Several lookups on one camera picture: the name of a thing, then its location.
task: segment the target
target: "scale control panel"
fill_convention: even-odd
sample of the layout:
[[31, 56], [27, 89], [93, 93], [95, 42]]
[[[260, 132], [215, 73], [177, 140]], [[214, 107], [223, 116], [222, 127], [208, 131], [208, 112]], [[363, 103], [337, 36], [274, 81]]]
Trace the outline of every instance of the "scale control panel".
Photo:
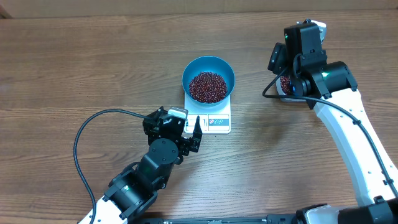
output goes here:
[[231, 132], [229, 114], [188, 114], [184, 131], [192, 133], [197, 116], [200, 117], [200, 128], [203, 134], [228, 134]]

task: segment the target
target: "white kitchen scale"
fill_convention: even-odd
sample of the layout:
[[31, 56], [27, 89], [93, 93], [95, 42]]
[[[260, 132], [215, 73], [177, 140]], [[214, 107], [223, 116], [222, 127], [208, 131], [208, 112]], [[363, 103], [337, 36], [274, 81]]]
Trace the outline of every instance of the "white kitchen scale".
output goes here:
[[188, 118], [184, 131], [192, 134], [193, 128], [200, 117], [200, 128], [203, 134], [229, 134], [231, 132], [231, 96], [215, 106], [201, 106], [185, 94], [185, 109]]

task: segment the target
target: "bowl rim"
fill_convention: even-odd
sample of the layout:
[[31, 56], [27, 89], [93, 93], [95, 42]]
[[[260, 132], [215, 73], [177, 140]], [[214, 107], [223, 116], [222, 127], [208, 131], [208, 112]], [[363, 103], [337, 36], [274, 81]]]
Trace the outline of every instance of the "bowl rim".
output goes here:
[[[222, 60], [222, 61], [223, 61], [225, 64], [227, 64], [228, 67], [231, 69], [232, 75], [233, 75], [233, 77], [234, 77], [234, 85], [232, 86], [231, 92], [230, 92], [228, 95], [226, 95], [226, 96], [224, 97], [224, 99], [222, 99], [222, 100], [220, 100], [219, 102], [216, 102], [216, 103], [202, 103], [202, 102], [199, 102], [199, 101], [193, 99], [192, 96], [191, 96], [191, 94], [189, 94], [189, 91], [187, 91], [187, 90], [185, 89], [184, 84], [183, 84], [184, 74], [185, 74], [185, 71], [187, 70], [187, 68], [189, 67], [189, 65], [190, 65], [192, 62], [194, 62], [194, 61], [196, 61], [196, 60], [198, 60], [198, 59], [200, 59], [200, 58], [206, 58], [206, 57], [208, 57], [208, 58], [217, 58], [217, 59]], [[224, 59], [222, 59], [222, 58], [219, 58], [219, 57], [216, 57], [216, 56], [205, 55], [205, 56], [201, 56], [201, 57], [198, 57], [198, 58], [193, 59], [193, 60], [185, 67], [185, 69], [184, 69], [184, 71], [183, 71], [183, 73], [182, 73], [182, 77], [181, 77], [181, 84], [182, 84], [182, 88], [184, 89], [184, 92], [188, 95], [188, 97], [189, 97], [191, 100], [193, 100], [193, 101], [195, 101], [195, 102], [197, 102], [197, 103], [199, 103], [199, 104], [201, 104], [201, 105], [215, 106], [215, 105], [220, 104], [223, 100], [227, 99], [227, 97], [229, 97], [229, 96], [231, 95], [232, 91], [234, 91], [234, 89], [235, 89], [235, 84], [236, 84], [235, 71], [233, 70], [232, 66], [231, 66], [226, 60], [224, 60]]]

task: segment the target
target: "cable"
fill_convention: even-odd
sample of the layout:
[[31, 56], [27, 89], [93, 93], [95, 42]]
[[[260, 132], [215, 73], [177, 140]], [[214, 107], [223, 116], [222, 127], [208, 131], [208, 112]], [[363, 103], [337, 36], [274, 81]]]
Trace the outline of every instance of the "cable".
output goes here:
[[379, 166], [382, 170], [382, 173], [384, 174], [384, 177], [386, 178], [386, 182], [387, 184], [390, 186], [392, 193], [394, 194], [394, 196], [397, 198], [398, 197], [398, 191], [395, 188], [394, 184], [393, 184], [393, 180], [390, 178], [390, 175], [387, 172], [386, 167], [384, 166], [384, 163], [381, 159], [381, 156], [379, 154], [379, 151], [377, 150], [376, 145], [374, 144], [372, 137], [370, 136], [370, 134], [368, 133], [368, 131], [366, 130], [366, 128], [363, 126], [363, 124], [361, 123], [360, 120], [358, 120], [354, 115], [352, 115], [350, 112], [346, 111], [345, 109], [343, 109], [342, 107], [334, 104], [334, 103], [330, 103], [327, 100], [322, 100], [322, 99], [318, 99], [318, 98], [313, 98], [313, 97], [307, 97], [307, 96], [294, 96], [294, 95], [267, 95], [267, 91], [268, 89], [275, 84], [275, 82], [287, 71], [287, 67], [285, 67], [283, 69], [283, 71], [281, 71], [281, 73], [279, 75], [277, 75], [273, 81], [270, 82], [270, 84], [267, 85], [267, 87], [264, 89], [264, 91], [262, 92], [263, 97], [266, 98], [272, 98], [272, 99], [298, 99], [298, 100], [309, 100], [309, 101], [315, 101], [317, 103], [323, 103], [326, 104], [328, 106], [331, 106], [339, 111], [341, 111], [342, 113], [344, 113], [345, 115], [347, 115], [349, 118], [351, 118], [353, 120], [353, 124], [358, 125], [358, 127], [362, 130], [362, 132], [364, 133], [366, 139], [369, 141], [369, 144], [372, 147], [373, 153], [376, 156], [376, 160], [379, 163]]
[[80, 176], [80, 178], [81, 178], [81, 181], [83, 181], [83, 184], [85, 185], [85, 187], [86, 187], [86, 189], [87, 189], [87, 191], [88, 191], [88, 194], [90, 195], [91, 202], [92, 202], [92, 204], [93, 204], [93, 214], [92, 214], [92, 216], [91, 216], [90, 224], [93, 224], [93, 223], [94, 223], [94, 220], [95, 220], [95, 215], [96, 215], [96, 203], [95, 203], [95, 198], [94, 198], [93, 191], [91, 190], [90, 186], [88, 185], [88, 182], [87, 182], [87, 180], [85, 179], [85, 176], [83, 175], [83, 173], [82, 173], [82, 171], [81, 171], [81, 169], [80, 169], [80, 166], [79, 166], [79, 162], [78, 162], [78, 159], [77, 159], [77, 142], [79, 141], [79, 137], [80, 137], [81, 132], [83, 131], [83, 129], [85, 128], [85, 126], [86, 126], [92, 119], [96, 118], [97, 116], [99, 116], [99, 115], [101, 115], [101, 114], [110, 113], [110, 112], [118, 112], [118, 113], [129, 114], [129, 115], [133, 115], [133, 116], [136, 116], [136, 117], [138, 117], [138, 118], [144, 118], [144, 119], [153, 119], [153, 118], [150, 118], [150, 117], [148, 117], [148, 116], [144, 116], [144, 115], [137, 114], [137, 113], [133, 113], [133, 112], [126, 111], [126, 110], [121, 110], [121, 109], [108, 109], [108, 110], [103, 110], [103, 111], [100, 111], [100, 112], [98, 112], [98, 113], [92, 115], [91, 117], [89, 117], [89, 118], [81, 125], [79, 131], [77, 132], [77, 135], [76, 135], [76, 138], [75, 138], [75, 143], [74, 143], [74, 145], [73, 145], [73, 157], [75, 158], [75, 166], [76, 166], [77, 172], [79, 173], [79, 176]]

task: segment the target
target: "wood grain surface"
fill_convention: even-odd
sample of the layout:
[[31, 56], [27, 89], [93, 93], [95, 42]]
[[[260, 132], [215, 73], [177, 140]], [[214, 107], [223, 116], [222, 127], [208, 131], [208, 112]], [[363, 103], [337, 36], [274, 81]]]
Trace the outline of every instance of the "wood grain surface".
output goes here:
[[[204, 135], [148, 210], [169, 218], [291, 213], [354, 205], [348, 171], [305, 104], [261, 96], [283, 28], [328, 24], [328, 61], [354, 73], [374, 129], [398, 162], [398, 11], [267, 12], [0, 21], [0, 223], [76, 223], [91, 209], [73, 163], [80, 125], [123, 108], [183, 106], [181, 75], [202, 55], [236, 73], [232, 132]], [[147, 152], [141, 120], [106, 114], [84, 130], [81, 168], [99, 199]]]
[[13, 18], [395, 9], [398, 0], [0, 0]]

